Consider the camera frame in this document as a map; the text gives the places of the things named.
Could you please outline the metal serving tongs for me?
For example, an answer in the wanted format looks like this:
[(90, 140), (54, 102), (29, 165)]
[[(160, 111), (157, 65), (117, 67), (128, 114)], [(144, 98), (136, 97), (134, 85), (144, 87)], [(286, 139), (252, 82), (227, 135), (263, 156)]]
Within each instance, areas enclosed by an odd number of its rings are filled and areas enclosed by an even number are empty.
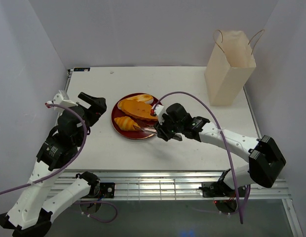
[[(148, 134), (153, 134), (153, 135), (156, 135), (158, 137), (158, 132), (155, 130), (155, 128), (151, 125), (147, 125), (144, 123), (144, 126), (140, 126), (140, 122), (137, 122), (138, 123), (138, 126), (136, 125), (133, 125), (134, 129), (136, 131), (140, 131), (140, 132), (145, 132), (145, 133), (148, 133)], [(182, 141), (182, 136), (180, 134), (173, 134), (171, 135), (170, 138), (166, 138), (165, 141), (169, 141), (170, 139), (173, 139), (173, 140), (177, 140), (177, 141)]]

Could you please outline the striped orange croissant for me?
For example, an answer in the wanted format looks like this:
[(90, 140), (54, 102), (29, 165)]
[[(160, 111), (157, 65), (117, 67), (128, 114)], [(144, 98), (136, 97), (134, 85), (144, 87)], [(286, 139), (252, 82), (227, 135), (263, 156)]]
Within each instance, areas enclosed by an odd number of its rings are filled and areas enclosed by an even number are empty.
[(128, 116), (116, 117), (114, 118), (114, 121), (122, 131), (138, 131), (141, 129), (140, 126)]

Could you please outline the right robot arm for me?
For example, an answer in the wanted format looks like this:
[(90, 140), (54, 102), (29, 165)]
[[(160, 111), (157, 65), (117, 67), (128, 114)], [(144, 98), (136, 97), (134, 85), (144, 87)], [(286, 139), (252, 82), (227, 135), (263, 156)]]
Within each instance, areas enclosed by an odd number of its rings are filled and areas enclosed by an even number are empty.
[(216, 121), (200, 116), (192, 117), (185, 108), (175, 103), (165, 108), (135, 97), (117, 103), (120, 116), (112, 116), (119, 131), (124, 133), (151, 133), (164, 141), (181, 136), (201, 143), (214, 145), (246, 161), (237, 169), (222, 172), (218, 181), (205, 184), (200, 189), (204, 197), (231, 197), (242, 187), (258, 184), (271, 188), (286, 164), (285, 157), (270, 136), (253, 138), (222, 129)]

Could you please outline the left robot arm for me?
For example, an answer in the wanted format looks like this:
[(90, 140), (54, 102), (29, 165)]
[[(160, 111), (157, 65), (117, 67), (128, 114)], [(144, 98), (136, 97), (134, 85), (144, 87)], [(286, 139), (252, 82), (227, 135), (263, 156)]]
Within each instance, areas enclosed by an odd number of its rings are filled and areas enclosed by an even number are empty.
[(90, 128), (107, 110), (106, 100), (81, 92), (78, 98), (89, 104), (86, 108), (69, 100), (60, 92), (46, 107), (61, 115), (42, 144), (32, 174), (20, 197), (7, 212), (0, 214), (0, 226), (13, 231), (14, 237), (43, 237), (53, 221), (73, 203), (83, 197), (95, 197), (100, 180), (91, 172), (75, 176), (75, 181), (52, 198), (47, 198), (55, 181), (80, 154)]

